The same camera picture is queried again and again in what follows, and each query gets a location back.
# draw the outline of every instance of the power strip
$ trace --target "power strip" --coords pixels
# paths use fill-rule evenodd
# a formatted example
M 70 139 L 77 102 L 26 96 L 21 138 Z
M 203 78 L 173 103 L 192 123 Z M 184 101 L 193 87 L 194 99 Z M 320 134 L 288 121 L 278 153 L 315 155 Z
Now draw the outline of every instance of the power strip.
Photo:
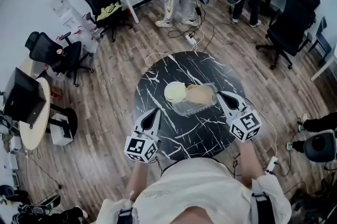
M 269 161 L 269 164 L 267 168 L 265 169 L 264 173 L 265 174 L 272 174 L 273 170 L 275 169 L 275 165 L 277 163 L 278 159 L 277 157 L 272 157 L 271 160 Z
M 190 46 L 194 47 L 196 45 L 196 40 L 193 37 L 190 37 L 189 34 L 187 34 L 185 38 Z

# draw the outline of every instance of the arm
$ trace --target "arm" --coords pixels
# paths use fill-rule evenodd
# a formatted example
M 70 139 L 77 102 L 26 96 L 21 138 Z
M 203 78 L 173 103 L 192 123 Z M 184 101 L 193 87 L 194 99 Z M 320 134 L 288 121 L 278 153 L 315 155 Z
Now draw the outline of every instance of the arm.
M 242 168 L 242 183 L 250 188 L 252 185 L 252 179 L 257 179 L 264 175 L 261 164 L 259 163 L 253 143 L 251 141 L 247 142 L 237 142 L 239 151 L 241 154 L 241 168 Z
M 146 189 L 148 165 L 146 163 L 135 162 L 132 170 L 132 175 L 127 183 L 123 198 L 132 200 L 133 202 L 138 198 L 140 193 Z

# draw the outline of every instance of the yellow cloth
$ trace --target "yellow cloth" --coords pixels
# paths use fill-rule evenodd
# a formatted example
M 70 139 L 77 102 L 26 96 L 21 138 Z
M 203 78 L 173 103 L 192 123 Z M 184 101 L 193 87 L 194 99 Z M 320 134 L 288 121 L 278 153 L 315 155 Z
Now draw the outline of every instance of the yellow cloth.
M 107 17 L 109 17 L 110 15 L 112 15 L 114 12 L 116 12 L 117 9 L 122 8 L 123 5 L 116 3 L 116 4 L 111 4 L 110 6 L 106 7 L 106 8 L 102 8 L 101 9 L 101 14 L 97 17 L 97 21 L 103 20 Z

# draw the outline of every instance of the white shirt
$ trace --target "white shirt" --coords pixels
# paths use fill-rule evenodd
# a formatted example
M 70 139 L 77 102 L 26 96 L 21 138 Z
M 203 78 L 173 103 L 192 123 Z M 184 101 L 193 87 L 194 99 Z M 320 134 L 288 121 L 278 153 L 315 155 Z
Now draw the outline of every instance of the white shirt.
M 276 224 L 290 220 L 291 206 L 275 176 L 257 182 L 273 203 Z M 169 224 L 185 209 L 203 208 L 217 223 L 250 224 L 252 191 L 233 179 L 228 169 L 207 158 L 183 160 L 166 170 L 158 182 L 136 199 L 140 224 Z

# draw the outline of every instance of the black pants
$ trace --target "black pants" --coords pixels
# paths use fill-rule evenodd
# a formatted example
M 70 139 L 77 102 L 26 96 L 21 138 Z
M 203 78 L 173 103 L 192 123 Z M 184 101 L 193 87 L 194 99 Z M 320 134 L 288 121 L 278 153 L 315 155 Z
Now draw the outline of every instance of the black pants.
M 303 127 L 309 132 L 321 132 L 323 130 L 335 130 L 337 128 L 337 112 L 328 114 L 320 119 L 306 120 Z
M 52 214 L 48 220 L 49 224 L 81 224 L 79 217 L 83 217 L 82 210 L 78 207 Z
M 337 128 L 337 112 L 333 112 L 320 119 L 306 120 L 303 124 L 304 129 L 309 132 L 321 132 L 324 130 L 335 130 Z M 293 142 L 293 149 L 304 153 L 305 141 Z
M 242 13 L 243 5 L 246 0 L 241 0 L 234 7 L 233 19 L 238 19 Z M 260 3 L 261 0 L 250 0 L 249 6 L 251 8 L 251 18 L 249 23 L 251 25 L 257 24 L 259 18 L 259 11 L 260 11 Z

